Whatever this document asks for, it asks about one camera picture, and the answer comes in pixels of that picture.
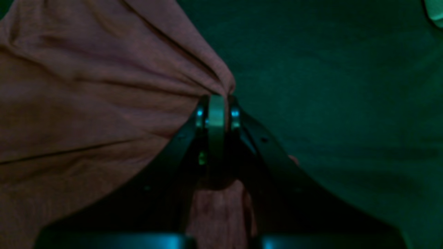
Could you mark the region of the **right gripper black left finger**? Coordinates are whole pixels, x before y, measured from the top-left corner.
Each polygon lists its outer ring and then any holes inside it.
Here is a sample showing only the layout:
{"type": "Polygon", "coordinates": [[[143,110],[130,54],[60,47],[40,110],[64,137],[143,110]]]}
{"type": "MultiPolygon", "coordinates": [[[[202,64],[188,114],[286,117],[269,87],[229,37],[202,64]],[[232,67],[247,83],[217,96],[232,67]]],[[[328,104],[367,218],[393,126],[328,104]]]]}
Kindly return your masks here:
{"type": "Polygon", "coordinates": [[[163,150],[117,190],[41,230],[35,249],[196,249],[185,235],[186,212],[204,172],[209,97],[163,150]]]}

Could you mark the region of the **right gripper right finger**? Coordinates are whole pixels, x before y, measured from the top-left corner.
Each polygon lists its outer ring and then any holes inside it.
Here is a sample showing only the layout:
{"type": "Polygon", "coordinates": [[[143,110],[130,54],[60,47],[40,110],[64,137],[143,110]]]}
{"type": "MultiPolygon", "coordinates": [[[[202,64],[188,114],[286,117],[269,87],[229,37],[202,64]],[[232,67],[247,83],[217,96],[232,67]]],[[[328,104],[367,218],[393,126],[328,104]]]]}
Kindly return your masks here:
{"type": "Polygon", "coordinates": [[[407,235],[333,194],[299,167],[259,121],[228,98],[231,152],[250,192],[252,249],[409,249],[407,235]]]}

